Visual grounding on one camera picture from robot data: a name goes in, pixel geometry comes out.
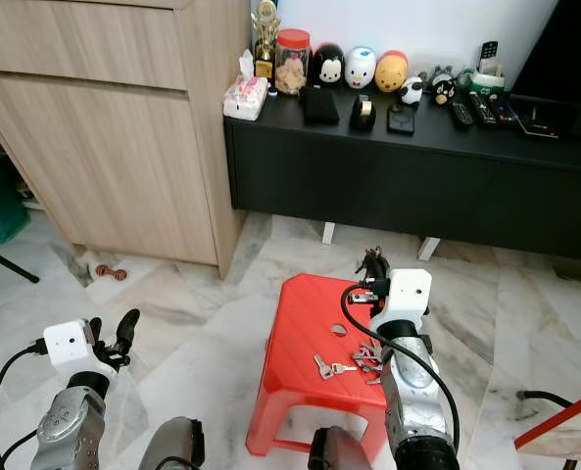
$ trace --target jar lid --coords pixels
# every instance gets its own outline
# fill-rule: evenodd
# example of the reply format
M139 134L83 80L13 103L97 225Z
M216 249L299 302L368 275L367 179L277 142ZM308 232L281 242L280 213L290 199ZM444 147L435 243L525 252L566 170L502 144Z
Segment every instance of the jar lid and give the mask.
M281 29L277 33L277 43L290 49L310 47L310 34L302 29Z

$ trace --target black wallet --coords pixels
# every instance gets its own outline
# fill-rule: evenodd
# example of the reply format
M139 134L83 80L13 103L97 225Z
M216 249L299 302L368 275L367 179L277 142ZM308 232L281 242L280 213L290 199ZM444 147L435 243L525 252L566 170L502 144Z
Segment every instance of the black wallet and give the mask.
M336 124L340 120L329 90L305 86L301 89L299 102L303 106L306 122Z

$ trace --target red plastic stool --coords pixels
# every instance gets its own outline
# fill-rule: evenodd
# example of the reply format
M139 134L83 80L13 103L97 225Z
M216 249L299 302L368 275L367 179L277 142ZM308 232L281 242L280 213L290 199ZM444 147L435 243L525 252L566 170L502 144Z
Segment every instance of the red plastic stool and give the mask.
M374 460L387 437L384 427L386 399L378 385L365 381L373 375L349 371L322 380L314 359L352 364L353 352L369 339L344 317L340 296L353 284L341 279L299 274L283 283L277 315L266 348L266 360L247 435L247 449L266 455L271 447L303 452L310 444L276 439L288 409L298 404L339 409L367 421L362 447ZM362 323L368 322L368 308L351 305L350 311ZM347 335L338 337L331 326L341 324Z

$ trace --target yellow figurine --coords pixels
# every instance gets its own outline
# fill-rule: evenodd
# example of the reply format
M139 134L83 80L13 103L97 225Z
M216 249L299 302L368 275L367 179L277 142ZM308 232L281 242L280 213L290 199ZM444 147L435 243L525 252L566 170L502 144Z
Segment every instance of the yellow figurine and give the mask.
M401 51L386 52L375 70L375 83L384 93L401 88L408 76L408 56Z

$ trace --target white table leg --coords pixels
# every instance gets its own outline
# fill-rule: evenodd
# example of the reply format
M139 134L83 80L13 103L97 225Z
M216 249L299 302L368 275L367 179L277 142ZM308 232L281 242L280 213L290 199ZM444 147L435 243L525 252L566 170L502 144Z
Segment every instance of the white table leg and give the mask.
M333 237L334 228L336 228L334 222L325 222L325 228L322 230L322 243L331 245L331 237Z
M440 238L425 238L425 240L423 240L423 244L420 246L420 249L418 249L418 259L421 261L429 261L439 243Z

